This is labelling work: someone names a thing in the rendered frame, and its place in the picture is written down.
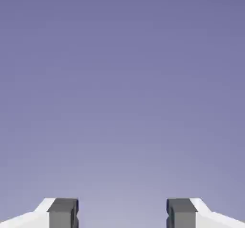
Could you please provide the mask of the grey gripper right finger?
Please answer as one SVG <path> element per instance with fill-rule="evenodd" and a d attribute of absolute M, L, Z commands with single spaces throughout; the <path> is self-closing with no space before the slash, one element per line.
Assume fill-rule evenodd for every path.
<path fill-rule="evenodd" d="M 211 211 L 200 198 L 168 198 L 167 228 L 245 228 L 245 222 Z"/>

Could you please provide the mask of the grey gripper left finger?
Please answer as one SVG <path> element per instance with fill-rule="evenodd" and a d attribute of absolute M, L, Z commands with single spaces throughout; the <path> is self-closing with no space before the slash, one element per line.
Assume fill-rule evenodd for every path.
<path fill-rule="evenodd" d="M 76 198 L 44 198 L 38 207 L 0 222 L 0 228 L 79 228 Z"/>

